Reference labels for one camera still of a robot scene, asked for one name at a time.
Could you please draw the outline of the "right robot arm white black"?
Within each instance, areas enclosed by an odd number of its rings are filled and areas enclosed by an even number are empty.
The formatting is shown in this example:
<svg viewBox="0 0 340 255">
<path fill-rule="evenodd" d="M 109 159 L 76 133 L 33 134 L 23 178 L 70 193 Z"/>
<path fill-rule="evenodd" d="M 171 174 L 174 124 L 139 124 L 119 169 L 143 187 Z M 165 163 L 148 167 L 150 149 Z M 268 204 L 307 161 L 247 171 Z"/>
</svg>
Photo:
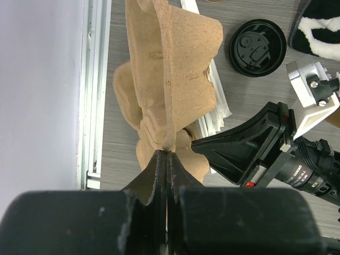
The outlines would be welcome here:
<svg viewBox="0 0 340 255">
<path fill-rule="evenodd" d="M 240 187 L 265 188 L 277 179 L 339 205 L 339 152 L 324 139 L 294 139 L 296 134 L 294 111 L 269 102 L 245 123 L 195 140 L 191 148 Z"/>
</svg>

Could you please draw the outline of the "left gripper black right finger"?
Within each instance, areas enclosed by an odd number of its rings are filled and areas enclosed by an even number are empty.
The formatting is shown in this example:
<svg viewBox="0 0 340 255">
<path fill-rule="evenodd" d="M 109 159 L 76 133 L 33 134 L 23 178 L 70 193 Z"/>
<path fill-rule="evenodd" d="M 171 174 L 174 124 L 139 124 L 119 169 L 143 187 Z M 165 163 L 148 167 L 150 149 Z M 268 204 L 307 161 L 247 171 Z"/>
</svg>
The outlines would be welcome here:
<svg viewBox="0 0 340 255">
<path fill-rule="evenodd" d="M 325 254 L 308 203 L 285 188 L 207 188 L 167 155 L 170 254 Z"/>
</svg>

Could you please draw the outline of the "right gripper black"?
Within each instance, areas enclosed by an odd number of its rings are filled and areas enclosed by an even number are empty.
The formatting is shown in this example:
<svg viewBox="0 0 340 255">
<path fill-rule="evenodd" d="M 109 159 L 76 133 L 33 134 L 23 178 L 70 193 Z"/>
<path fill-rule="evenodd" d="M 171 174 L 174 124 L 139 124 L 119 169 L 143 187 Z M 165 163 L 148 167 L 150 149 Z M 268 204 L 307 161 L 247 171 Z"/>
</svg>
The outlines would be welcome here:
<svg viewBox="0 0 340 255">
<path fill-rule="evenodd" d="M 284 103 L 267 103 L 254 117 L 230 130 L 193 141 L 194 152 L 241 187 L 264 188 L 296 150 L 294 111 Z"/>
</svg>

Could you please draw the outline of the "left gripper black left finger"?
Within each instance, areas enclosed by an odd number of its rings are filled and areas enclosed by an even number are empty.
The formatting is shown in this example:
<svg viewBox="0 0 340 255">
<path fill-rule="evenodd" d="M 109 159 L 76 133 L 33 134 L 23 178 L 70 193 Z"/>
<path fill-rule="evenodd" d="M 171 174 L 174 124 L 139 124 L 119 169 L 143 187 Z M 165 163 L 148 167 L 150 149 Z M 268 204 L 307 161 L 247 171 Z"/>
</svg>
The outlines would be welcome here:
<svg viewBox="0 0 340 255">
<path fill-rule="evenodd" d="M 164 254 L 166 152 L 121 191 L 31 191 L 1 221 L 1 254 Z"/>
</svg>

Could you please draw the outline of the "single brown cardboard cup carrier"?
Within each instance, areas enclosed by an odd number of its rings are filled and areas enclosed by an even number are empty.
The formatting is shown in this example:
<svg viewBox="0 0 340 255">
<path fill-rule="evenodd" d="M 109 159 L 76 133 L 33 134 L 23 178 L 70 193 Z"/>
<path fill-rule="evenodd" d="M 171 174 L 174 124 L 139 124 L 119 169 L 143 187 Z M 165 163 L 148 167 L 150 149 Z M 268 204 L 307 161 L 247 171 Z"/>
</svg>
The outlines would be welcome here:
<svg viewBox="0 0 340 255">
<path fill-rule="evenodd" d="M 125 19 L 143 130 L 153 148 L 173 151 L 178 131 L 216 106 L 208 69 L 222 24 L 168 1 L 126 1 Z"/>
</svg>

